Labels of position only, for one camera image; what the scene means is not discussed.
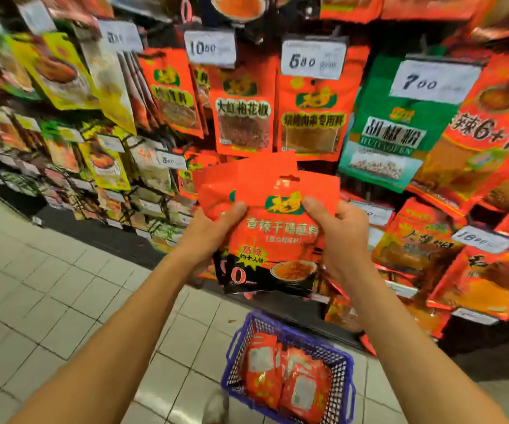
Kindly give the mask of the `person's right forearm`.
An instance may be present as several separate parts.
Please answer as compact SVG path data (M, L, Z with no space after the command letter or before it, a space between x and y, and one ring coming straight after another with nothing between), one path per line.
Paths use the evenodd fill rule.
M335 278L356 309L409 424L509 424L501 407L423 332L370 261Z

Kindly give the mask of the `white price tag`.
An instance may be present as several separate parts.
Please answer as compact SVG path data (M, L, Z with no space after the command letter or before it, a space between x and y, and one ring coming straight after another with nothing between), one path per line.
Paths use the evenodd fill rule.
M482 72L472 64L405 60L395 74L391 97L460 105Z
M285 39L280 53L280 73L291 77L338 80L347 50L346 39Z
M188 60L192 64L234 69L237 38L233 30L186 30L183 34Z
M509 249L509 236L472 225L458 229L451 239L490 254L500 254Z
M103 40L117 52L142 53L144 51L138 26L133 22L97 19L96 24Z

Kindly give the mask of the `grey shoe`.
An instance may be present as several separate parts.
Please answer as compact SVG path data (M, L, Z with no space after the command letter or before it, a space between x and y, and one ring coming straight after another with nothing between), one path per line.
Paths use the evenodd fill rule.
M229 424L229 416L229 394L218 389L211 394L205 404L201 424Z

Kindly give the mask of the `orange packet with brown powder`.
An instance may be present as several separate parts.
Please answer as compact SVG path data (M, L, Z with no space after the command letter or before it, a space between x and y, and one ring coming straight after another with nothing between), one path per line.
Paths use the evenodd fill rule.
M452 239L453 219L422 200L407 199L371 253L375 265L391 279L419 290L431 290L441 272L463 250Z

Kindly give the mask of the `small yellow soup packet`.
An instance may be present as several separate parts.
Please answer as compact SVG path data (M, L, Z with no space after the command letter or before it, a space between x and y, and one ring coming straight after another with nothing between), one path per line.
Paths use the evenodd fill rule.
M80 143L79 149L99 188L116 192L131 190L119 153L102 147L97 140Z

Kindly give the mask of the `blue plastic shopping basket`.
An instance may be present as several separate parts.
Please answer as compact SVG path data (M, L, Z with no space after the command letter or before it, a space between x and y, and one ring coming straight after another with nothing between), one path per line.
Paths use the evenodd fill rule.
M282 344L282 353L288 347L296 347L309 356L322 360L331 370L331 390L326 413L320 424L353 424L355 415L356 388L353 383L353 358L318 338L287 326L279 320L260 312L247 315L244 325L238 329L226 353L226 368L221 379L221 388L232 398L249 408L265 415L279 424L307 424L303 420L290 417L269 409L246 396L244 360L246 350L255 332L276 335Z

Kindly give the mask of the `person's left hand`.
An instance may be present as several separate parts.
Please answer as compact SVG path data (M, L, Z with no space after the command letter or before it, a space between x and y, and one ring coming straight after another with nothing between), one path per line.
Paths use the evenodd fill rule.
M203 213L201 208L196 210L190 225L170 253L181 267L194 275L200 274L208 267L213 254L229 239L233 231L226 237L214 237L214 222Z

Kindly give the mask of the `rows of assorted small packets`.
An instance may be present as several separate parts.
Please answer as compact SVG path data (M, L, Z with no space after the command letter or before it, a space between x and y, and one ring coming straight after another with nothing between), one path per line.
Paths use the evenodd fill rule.
M178 186L189 159L166 130L132 135L94 115L59 116L45 106L0 99L0 200L35 218L43 207L70 212L76 221L134 231L167 253L178 243L194 201ZM131 190L99 188L79 144L97 140L119 153Z

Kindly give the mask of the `red packet white label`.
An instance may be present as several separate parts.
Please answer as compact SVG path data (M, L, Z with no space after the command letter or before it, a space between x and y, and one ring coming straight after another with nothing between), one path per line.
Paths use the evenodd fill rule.
M281 359L283 387L279 412L307 424L320 424L331 390L331 370L320 359L288 347Z
M269 409L278 409L283 388L282 344L276 335L255 332L244 360L245 393Z

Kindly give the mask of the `pale yellow hanging packet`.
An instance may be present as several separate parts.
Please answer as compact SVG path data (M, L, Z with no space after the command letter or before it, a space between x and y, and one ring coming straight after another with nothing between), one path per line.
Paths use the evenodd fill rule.
M83 41L80 46L101 111L109 120L135 135L135 120L117 51L104 38Z

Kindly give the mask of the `person's right hand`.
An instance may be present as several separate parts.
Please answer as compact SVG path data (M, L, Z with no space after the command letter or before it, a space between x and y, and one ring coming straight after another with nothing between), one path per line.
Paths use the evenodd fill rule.
M362 280L374 270L368 251L369 216L357 206L340 200L336 217L340 226L323 231L323 261L327 271L343 287Z

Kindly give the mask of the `large orange seasoning packet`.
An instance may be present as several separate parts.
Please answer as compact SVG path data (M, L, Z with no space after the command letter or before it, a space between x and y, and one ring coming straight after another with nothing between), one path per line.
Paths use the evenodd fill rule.
M494 54L406 190L453 218L509 168L509 55Z

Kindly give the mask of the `orange peppercorn packet clear window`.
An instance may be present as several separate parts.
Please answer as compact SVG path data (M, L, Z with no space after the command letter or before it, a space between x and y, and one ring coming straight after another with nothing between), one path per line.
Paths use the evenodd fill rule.
M278 57L251 56L235 69L208 67L210 107L220 155L271 154Z

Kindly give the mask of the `green pepper powder packet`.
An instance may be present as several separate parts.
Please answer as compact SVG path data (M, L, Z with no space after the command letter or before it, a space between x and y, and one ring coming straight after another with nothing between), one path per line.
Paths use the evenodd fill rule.
M401 56L378 55L358 93L338 171L403 192L441 138L458 105L389 95Z

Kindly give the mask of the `orange hanging spice packet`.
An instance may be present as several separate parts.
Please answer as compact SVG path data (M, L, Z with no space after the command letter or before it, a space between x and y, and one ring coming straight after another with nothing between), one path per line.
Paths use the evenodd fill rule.
M164 122L180 133L204 139L186 51L171 47L149 48L137 57Z

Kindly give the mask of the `plain red seasoning packet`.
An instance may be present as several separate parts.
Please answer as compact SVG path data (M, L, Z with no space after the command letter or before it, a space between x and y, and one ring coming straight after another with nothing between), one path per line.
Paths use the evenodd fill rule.
M192 172L194 187L203 213L216 221L235 202L240 160L211 165Z
M293 175L297 171L298 162L292 151L257 154L238 160L235 191L243 193L263 190L280 176Z

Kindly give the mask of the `red seasoning packet black bottom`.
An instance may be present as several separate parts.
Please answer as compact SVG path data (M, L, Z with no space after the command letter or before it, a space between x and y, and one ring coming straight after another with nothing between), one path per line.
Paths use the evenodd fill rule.
M248 208L230 233L224 293L279 291L309 297L324 240L303 198L313 197L335 215L340 191L340 178L307 170L267 170L241 178L235 198Z

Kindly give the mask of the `orange powder packet clear window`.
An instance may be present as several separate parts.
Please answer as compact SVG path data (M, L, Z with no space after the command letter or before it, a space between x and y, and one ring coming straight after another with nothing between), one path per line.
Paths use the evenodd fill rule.
M339 160L370 51L367 44L349 47L339 79L292 76L279 70L278 151L293 150L299 161Z

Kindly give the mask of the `orange packet with yellow powder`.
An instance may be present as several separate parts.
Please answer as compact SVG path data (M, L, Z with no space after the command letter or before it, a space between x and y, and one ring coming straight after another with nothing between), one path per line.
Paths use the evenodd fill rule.
M465 246L428 296L440 309L468 309L509 320L509 250L498 254Z

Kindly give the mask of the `person's left forearm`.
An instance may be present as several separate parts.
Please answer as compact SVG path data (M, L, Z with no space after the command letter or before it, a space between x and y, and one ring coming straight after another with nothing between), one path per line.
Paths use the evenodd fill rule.
M182 287L205 256L176 249L7 424L120 424Z

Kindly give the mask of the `yellow packet with bowl picture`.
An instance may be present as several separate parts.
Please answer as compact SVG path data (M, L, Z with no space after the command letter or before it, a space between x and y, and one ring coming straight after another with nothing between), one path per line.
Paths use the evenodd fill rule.
M95 85L76 47L61 32L6 36L12 53L61 111L98 110Z

